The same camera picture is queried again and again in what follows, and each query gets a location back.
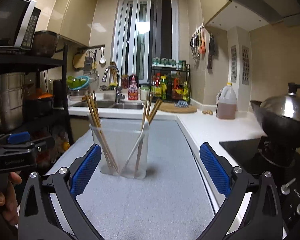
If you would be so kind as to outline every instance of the black glass cooktop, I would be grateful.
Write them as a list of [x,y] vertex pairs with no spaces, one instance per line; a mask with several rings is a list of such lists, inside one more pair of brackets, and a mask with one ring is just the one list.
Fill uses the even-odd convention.
[[[220,142],[220,145],[248,173],[261,175],[263,171],[270,171],[273,174],[279,193],[285,228],[291,230],[300,219],[300,214],[297,212],[297,206],[300,204],[300,154],[295,152],[292,155],[291,164],[287,167],[277,165],[265,158],[262,151],[258,149],[260,140],[264,139],[267,138]],[[289,187],[290,190],[284,190],[283,194],[281,187],[288,182],[292,182]]]

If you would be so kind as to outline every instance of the human hand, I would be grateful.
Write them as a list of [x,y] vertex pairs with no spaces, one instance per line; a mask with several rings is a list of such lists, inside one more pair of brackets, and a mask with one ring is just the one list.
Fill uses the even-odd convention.
[[2,215],[5,220],[9,222],[10,225],[15,226],[18,224],[18,203],[16,199],[16,193],[12,183],[20,184],[22,182],[21,177],[15,172],[9,173],[9,181],[6,195],[0,192],[0,206],[5,206]]

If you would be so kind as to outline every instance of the metal shelving rack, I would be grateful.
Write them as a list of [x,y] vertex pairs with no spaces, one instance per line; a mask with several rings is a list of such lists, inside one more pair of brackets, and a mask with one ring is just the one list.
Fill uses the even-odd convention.
[[40,86],[40,72],[51,68],[62,66],[62,90],[64,95],[63,110],[54,109],[53,113],[35,119],[33,121],[24,122],[20,127],[16,128],[12,132],[38,131],[48,125],[53,124],[55,121],[64,119],[65,128],[68,133],[69,143],[74,143],[72,130],[70,126],[70,116],[68,111],[68,98],[67,98],[67,86],[66,86],[66,75],[67,75],[67,56],[68,56],[68,45],[64,44],[63,49],[56,51],[62,52],[62,59],[53,59],[46,57],[35,57],[28,55],[0,55],[0,75],[12,72],[36,72],[36,86]]
[[[190,100],[191,100],[191,84],[190,84],[190,65],[187,64],[186,65],[186,69],[177,69],[175,67],[167,67],[167,66],[155,66],[155,65],[152,65],[151,66],[151,77],[153,75],[155,75],[157,72],[160,72],[160,73],[172,73],[172,72],[179,72],[179,73],[184,73],[185,74],[185,80],[187,81],[188,85],[190,86],[189,87],[189,101],[188,103],[190,103]],[[153,97],[152,99],[152,102],[155,102],[157,100],[156,97]],[[178,102],[179,99],[173,99],[172,97],[167,98],[165,100],[163,100],[164,102]]]

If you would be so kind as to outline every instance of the kitchen sink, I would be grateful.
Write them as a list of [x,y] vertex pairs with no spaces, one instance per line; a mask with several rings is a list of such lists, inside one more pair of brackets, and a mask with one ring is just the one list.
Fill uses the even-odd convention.
[[[111,106],[113,106],[115,104],[115,102],[113,102],[113,101],[96,101],[96,102],[97,102],[98,108],[110,108]],[[81,101],[81,102],[76,103],[71,106],[88,107],[88,103],[87,103],[87,101]]]
[[117,109],[142,109],[144,103],[114,103],[110,108],[117,108]]
[[[143,109],[144,103],[115,103],[113,101],[97,101],[98,108]],[[71,106],[88,107],[87,101],[81,101]]]

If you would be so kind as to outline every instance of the microwave handle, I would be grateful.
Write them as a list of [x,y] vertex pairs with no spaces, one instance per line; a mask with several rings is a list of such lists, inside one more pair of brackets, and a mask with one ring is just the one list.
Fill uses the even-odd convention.
[[31,15],[32,15],[32,12],[33,12],[34,7],[35,7],[36,4],[37,4],[37,2],[35,0],[30,0],[28,8],[26,10],[26,13],[23,17],[23,20],[22,20],[22,23],[21,23],[21,27],[20,27],[16,42],[14,43],[14,47],[16,47],[16,48],[21,48],[23,38],[25,37],[26,30],[28,28]]

